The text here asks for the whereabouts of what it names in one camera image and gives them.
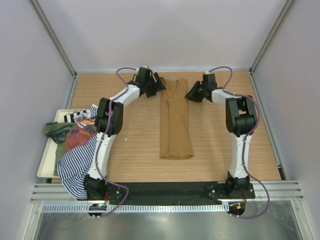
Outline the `black white striped top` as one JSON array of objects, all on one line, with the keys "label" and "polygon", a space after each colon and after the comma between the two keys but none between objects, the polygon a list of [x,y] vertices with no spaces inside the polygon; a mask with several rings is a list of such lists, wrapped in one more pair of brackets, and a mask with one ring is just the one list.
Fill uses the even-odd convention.
[{"label": "black white striped top", "polygon": [[91,111],[89,109],[84,109],[64,115],[63,120],[65,123],[76,123],[90,116]]}]

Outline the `aluminium frame post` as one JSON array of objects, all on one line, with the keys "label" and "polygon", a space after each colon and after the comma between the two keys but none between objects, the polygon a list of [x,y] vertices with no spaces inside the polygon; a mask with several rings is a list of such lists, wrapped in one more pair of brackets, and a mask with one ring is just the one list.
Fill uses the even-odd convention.
[{"label": "aluminium frame post", "polygon": [[263,59],[264,55],[266,54],[268,48],[273,43],[275,37],[277,36],[278,32],[280,31],[283,23],[285,22],[286,18],[290,14],[292,8],[294,7],[296,0],[286,0],[282,9],[280,10],[275,22],[273,23],[265,41],[263,42],[252,66],[249,69],[251,75],[253,75],[254,71],[259,66],[261,60]]},{"label": "aluminium frame post", "polygon": [[29,3],[33,7],[36,15],[38,16],[41,24],[43,25],[45,31],[47,32],[49,38],[51,39],[54,47],[56,48],[58,54],[60,55],[61,59],[63,60],[64,64],[66,65],[67,69],[71,73],[72,77],[75,78],[77,76],[77,73],[69,60],[62,44],[60,43],[53,27],[50,24],[50,21],[48,20],[45,12],[43,11],[40,3],[37,0],[29,0]]}]

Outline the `blue white striped top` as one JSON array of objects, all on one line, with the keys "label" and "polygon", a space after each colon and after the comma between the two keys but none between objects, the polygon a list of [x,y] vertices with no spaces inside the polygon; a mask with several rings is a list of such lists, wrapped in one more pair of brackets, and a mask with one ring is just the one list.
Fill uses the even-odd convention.
[{"label": "blue white striped top", "polygon": [[[96,119],[98,107],[92,105],[90,117]],[[77,199],[85,200],[88,193],[85,190],[85,177],[93,162],[97,145],[97,133],[85,145],[72,148],[58,160],[57,172],[59,179],[66,190]]]}]

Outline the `right aluminium frame post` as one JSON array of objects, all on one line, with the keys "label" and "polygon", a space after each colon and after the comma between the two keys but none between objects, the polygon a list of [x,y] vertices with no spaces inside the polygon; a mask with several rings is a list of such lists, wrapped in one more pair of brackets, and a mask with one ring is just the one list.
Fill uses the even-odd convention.
[{"label": "right aluminium frame post", "polygon": [[263,59],[264,55],[266,54],[268,48],[273,43],[275,37],[277,36],[278,32],[280,31],[283,23],[285,22],[286,18],[290,14],[292,8],[294,7],[296,0],[286,0],[282,9],[280,10],[275,22],[273,23],[265,41],[263,42],[252,66],[249,69],[251,75],[253,75],[254,71],[259,66],[261,60]]}]

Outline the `white plastic tray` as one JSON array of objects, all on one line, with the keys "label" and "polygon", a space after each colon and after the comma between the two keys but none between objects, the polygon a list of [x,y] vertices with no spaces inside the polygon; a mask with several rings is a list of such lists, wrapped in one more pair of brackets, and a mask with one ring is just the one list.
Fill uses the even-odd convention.
[{"label": "white plastic tray", "polygon": [[[79,111],[81,109],[59,109],[52,122],[63,123],[65,115]],[[51,138],[48,138],[37,171],[37,177],[45,179],[58,178],[58,176],[54,176],[56,149],[57,144]]]}]

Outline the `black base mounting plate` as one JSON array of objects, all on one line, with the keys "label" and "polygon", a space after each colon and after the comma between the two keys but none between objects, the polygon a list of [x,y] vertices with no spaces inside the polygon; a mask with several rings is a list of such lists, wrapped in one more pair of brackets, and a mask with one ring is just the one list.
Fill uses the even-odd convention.
[{"label": "black base mounting plate", "polygon": [[242,215],[246,200],[256,197],[252,183],[234,185],[226,182],[122,182],[126,189],[104,181],[90,180],[84,185],[88,200],[105,200],[114,206],[207,206],[220,205],[223,200],[240,201]]}]

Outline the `aluminium front rail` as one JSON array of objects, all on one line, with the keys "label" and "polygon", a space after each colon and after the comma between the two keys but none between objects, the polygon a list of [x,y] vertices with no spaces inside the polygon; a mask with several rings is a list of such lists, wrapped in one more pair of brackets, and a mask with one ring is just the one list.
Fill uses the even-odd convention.
[{"label": "aluminium front rail", "polygon": [[30,203],[77,203],[87,202],[72,196],[61,183],[36,183],[31,197]]}]

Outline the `tan brown tank top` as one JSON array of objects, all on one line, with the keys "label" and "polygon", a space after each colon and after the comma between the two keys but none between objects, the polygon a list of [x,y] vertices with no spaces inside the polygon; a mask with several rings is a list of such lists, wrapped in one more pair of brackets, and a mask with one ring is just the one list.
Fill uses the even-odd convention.
[{"label": "tan brown tank top", "polygon": [[163,79],[165,90],[160,95],[160,147],[162,159],[182,160],[194,156],[190,131],[189,109],[185,98],[189,91],[184,78]]}]

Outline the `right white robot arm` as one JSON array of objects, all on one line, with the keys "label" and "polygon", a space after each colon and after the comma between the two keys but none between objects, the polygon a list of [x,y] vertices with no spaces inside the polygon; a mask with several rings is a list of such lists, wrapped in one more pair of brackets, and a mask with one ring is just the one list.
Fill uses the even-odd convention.
[{"label": "right white robot arm", "polygon": [[248,174],[249,148],[252,135],[260,122],[256,102],[250,95],[236,94],[218,87],[216,76],[206,72],[185,95],[189,101],[204,99],[225,107],[225,125],[232,138],[231,164],[225,181],[225,192],[231,198],[242,198],[250,187]]}]

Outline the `left aluminium frame post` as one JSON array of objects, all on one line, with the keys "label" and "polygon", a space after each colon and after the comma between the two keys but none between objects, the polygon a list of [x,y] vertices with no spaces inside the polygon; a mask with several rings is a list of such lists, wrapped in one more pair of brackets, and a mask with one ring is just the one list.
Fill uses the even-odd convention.
[{"label": "left aluminium frame post", "polygon": [[38,16],[41,24],[43,25],[45,31],[47,32],[49,38],[51,39],[54,47],[56,48],[58,54],[60,55],[61,59],[63,60],[64,64],[66,65],[67,69],[71,73],[72,77],[75,78],[77,76],[77,73],[69,60],[62,44],[60,43],[53,27],[50,24],[50,21],[48,20],[45,12],[43,11],[40,3],[37,0],[29,0],[29,3],[33,7],[36,15]]}]

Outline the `red graphic tank top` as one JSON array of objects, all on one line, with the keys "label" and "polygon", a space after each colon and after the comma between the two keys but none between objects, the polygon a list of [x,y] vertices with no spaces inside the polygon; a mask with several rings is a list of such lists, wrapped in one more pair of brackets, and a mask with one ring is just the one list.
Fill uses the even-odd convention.
[{"label": "red graphic tank top", "polygon": [[84,118],[76,120],[67,134],[64,152],[77,147],[84,146],[88,140],[96,136],[97,129],[95,126],[95,118]]}]

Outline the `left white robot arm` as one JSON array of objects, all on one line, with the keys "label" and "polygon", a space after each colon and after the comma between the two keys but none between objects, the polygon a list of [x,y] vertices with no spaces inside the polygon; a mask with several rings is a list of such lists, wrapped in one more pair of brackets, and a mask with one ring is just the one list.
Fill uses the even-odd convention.
[{"label": "left white robot arm", "polygon": [[125,88],[112,98],[101,98],[98,104],[95,127],[97,145],[91,167],[84,178],[88,197],[101,200],[107,193],[107,165],[112,145],[124,121],[124,109],[142,95],[150,98],[165,90],[163,78],[148,67],[140,67]]}]

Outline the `olive green tank top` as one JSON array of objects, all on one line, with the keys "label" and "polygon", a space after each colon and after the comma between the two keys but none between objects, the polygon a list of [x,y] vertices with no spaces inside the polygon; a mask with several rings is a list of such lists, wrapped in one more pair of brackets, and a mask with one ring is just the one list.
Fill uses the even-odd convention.
[{"label": "olive green tank top", "polygon": [[71,122],[49,122],[43,128],[44,135],[57,144],[53,170],[53,175],[56,177],[58,176],[58,161],[65,154],[67,136],[74,125],[75,124]]}]

